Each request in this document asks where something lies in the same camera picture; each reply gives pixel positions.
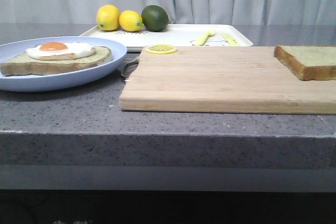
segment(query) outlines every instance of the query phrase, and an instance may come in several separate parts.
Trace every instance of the dark floor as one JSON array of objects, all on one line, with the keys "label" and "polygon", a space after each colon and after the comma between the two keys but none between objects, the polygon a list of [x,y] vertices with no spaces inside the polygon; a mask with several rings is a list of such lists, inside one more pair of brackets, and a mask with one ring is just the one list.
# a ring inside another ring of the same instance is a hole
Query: dark floor
[{"label": "dark floor", "polygon": [[67,224],[336,223],[336,194],[0,190],[0,224],[58,220]]}]

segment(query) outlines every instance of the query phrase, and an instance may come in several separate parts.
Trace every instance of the bread slice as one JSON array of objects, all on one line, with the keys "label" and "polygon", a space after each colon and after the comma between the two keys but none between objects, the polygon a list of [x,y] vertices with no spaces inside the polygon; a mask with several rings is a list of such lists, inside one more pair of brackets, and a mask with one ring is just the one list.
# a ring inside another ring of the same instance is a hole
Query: bread slice
[{"label": "bread slice", "polygon": [[336,80],[336,47],[277,45],[274,56],[300,80]]},{"label": "bread slice", "polygon": [[44,76],[88,69],[111,60],[112,54],[108,47],[96,47],[95,54],[74,60],[38,60],[23,53],[0,64],[0,71],[5,76],[26,76],[28,74]]}]

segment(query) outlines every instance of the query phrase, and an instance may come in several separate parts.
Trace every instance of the lemon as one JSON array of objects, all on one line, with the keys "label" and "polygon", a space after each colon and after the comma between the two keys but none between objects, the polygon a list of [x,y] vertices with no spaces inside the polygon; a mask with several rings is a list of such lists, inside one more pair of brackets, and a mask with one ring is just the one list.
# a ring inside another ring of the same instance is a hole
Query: lemon
[{"label": "lemon", "polygon": [[166,54],[171,54],[173,52],[176,52],[177,48],[172,45],[158,44],[158,45],[146,47],[145,50],[151,54],[166,55]]},{"label": "lemon", "polygon": [[119,16],[119,24],[126,31],[139,31],[143,27],[142,17],[134,10],[125,10]]},{"label": "lemon", "polygon": [[148,5],[142,12],[143,24],[149,31],[162,31],[169,23],[167,12],[158,5]]},{"label": "lemon", "polygon": [[116,30],[119,27],[120,11],[114,5],[104,5],[97,11],[97,26],[103,31]]}]

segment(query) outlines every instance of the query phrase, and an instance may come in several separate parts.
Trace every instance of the blue plate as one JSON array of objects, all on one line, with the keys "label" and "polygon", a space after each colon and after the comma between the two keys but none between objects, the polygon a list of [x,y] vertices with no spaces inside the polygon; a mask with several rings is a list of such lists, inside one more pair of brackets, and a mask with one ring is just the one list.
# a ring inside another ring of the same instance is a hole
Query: blue plate
[{"label": "blue plate", "polygon": [[0,46],[0,63],[22,54],[28,47],[35,47],[50,41],[59,42],[86,42],[92,46],[106,46],[112,51],[112,61],[89,69],[50,74],[47,76],[4,76],[0,74],[0,90],[17,92],[37,92],[51,91],[71,88],[98,80],[115,71],[122,63],[127,53],[127,48],[123,44],[101,38],[91,38],[84,36],[49,37],[40,39],[30,39]]}]

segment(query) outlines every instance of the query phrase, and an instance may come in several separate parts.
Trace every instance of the cutting board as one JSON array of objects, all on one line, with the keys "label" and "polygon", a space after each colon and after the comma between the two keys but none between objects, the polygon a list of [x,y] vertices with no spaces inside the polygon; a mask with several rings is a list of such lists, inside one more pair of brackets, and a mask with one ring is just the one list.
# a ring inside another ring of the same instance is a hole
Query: cutting board
[{"label": "cutting board", "polygon": [[178,47],[142,51],[121,96],[122,110],[336,114],[336,80],[301,81],[274,47]]}]

